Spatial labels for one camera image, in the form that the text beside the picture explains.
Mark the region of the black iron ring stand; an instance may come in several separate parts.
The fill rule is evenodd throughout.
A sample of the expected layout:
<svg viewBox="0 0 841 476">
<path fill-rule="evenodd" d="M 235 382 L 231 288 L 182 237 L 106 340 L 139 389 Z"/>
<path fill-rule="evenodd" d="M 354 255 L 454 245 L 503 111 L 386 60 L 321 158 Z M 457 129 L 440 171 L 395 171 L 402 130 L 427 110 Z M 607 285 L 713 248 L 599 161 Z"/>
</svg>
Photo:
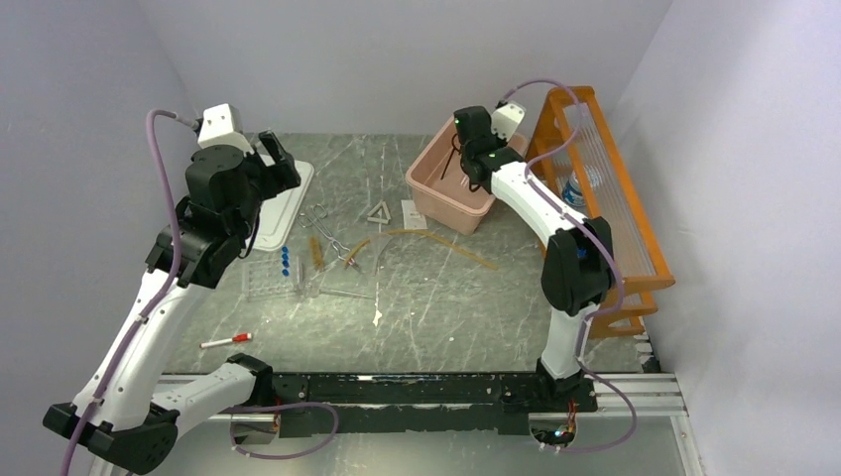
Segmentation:
<svg viewBox="0 0 841 476">
<path fill-rule="evenodd" d="M 460 154 L 460 153 L 461 153 L 460 140 L 458 139 L 458 136 L 456 134 L 453 134 L 452 137 L 451 137 L 451 140 L 450 140 L 450 150 L 449 150 L 448 156 L 447 156 L 446 161 L 444 163 L 444 167 L 443 167 L 443 169 L 441 171 L 441 174 L 440 174 L 440 177 L 439 177 L 441 180 L 444 180 L 446 178 L 449 166 L 452 163 L 452 160 L 453 160 L 454 156 L 456 154 Z"/>
</svg>

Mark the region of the metal crucible tongs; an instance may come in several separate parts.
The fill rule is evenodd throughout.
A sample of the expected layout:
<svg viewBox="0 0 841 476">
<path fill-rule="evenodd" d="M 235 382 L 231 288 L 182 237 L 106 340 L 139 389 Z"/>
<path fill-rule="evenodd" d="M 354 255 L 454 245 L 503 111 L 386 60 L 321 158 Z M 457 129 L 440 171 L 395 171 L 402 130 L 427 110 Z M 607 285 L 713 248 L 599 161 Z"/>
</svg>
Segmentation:
<svg viewBox="0 0 841 476">
<path fill-rule="evenodd" d="M 326 226 L 325 219 L 327 216 L 327 209 L 320 203 L 317 203 L 309 208 L 303 208 L 298 214 L 297 222 L 303 228 L 314 228 L 326 239 L 329 246 L 335 251 L 337 257 L 344 260 L 349 254 L 350 249 L 341 243 Z"/>
</svg>

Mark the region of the tan bottle brush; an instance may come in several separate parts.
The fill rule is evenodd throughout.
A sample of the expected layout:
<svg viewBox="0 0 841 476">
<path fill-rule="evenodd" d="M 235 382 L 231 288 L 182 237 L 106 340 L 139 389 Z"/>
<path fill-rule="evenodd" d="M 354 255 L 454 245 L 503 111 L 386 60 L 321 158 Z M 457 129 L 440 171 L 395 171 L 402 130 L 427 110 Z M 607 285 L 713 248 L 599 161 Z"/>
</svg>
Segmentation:
<svg viewBox="0 0 841 476">
<path fill-rule="evenodd" d="M 319 272 L 323 271 L 325 268 L 324 256 L 320 247 L 320 243 L 316 236 L 309 237 L 308 248 L 311 255 L 313 268 Z"/>
</svg>

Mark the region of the white paper packet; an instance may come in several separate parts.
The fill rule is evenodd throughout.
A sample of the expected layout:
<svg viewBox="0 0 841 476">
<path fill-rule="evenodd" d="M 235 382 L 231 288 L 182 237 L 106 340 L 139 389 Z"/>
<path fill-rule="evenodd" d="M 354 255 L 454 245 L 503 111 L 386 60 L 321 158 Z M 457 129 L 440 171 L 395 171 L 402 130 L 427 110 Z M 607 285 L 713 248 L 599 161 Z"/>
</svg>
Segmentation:
<svg viewBox="0 0 841 476">
<path fill-rule="evenodd" d="M 401 201 L 403 213 L 403 225 L 408 230 L 425 230 L 427 228 L 425 217 L 417 209 L 413 200 L 404 199 Z"/>
</svg>

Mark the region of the glass stirring rod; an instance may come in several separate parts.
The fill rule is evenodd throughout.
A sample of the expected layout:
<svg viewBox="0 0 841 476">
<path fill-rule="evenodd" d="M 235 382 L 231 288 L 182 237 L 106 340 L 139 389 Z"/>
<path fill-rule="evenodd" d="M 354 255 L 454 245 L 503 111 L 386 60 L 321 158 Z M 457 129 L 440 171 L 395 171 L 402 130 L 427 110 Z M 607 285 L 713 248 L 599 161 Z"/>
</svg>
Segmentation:
<svg viewBox="0 0 841 476">
<path fill-rule="evenodd" d="M 356 293 L 356 292 L 350 292 L 350 291 L 344 291 L 344 290 L 330 289 L 330 288 L 312 288 L 312 289 L 310 289 L 310 293 L 313 296 L 326 295 L 326 296 L 334 296 L 334 297 L 340 297 L 340 298 L 358 298 L 358 299 L 368 299 L 368 300 L 375 299 L 375 297 L 371 296 L 371 295 L 366 295 L 366 294 L 361 294 L 361 293 Z"/>
</svg>

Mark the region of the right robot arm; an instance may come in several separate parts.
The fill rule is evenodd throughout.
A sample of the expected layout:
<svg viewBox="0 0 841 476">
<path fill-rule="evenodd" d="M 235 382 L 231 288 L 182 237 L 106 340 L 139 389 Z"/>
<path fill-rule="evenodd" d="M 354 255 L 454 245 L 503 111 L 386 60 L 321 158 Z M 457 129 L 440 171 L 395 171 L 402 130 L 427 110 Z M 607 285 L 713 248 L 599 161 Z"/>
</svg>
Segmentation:
<svg viewBox="0 0 841 476">
<path fill-rule="evenodd" d="M 617 283 L 611 227 L 603 218 L 585 217 L 553 194 L 494 131 L 485 107 L 456 110 L 453 124 L 460 166 L 470 184 L 511 207 L 545 249 L 541 290 L 550 305 L 550 323 L 536 368 L 540 379 L 535 395 L 544 409 L 560 410 L 584 378 L 584 340 Z"/>
</svg>

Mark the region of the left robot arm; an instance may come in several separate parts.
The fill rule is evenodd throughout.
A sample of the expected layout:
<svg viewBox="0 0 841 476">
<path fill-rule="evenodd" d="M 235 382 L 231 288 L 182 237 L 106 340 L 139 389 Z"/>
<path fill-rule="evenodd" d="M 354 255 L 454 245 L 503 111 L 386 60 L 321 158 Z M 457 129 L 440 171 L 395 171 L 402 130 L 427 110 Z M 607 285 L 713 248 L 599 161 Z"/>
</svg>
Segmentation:
<svg viewBox="0 0 841 476">
<path fill-rule="evenodd" d="M 264 202 L 301 184 L 294 157 L 272 131 L 238 145 L 203 142 L 185 172 L 187 193 L 147 257 L 135 302 L 105 358 L 44 427 L 133 475 L 162 464 L 178 439 L 233 407 L 258 413 L 275 396 L 267 363 L 237 354 L 173 391 L 157 382 L 195 311 L 246 255 Z"/>
</svg>

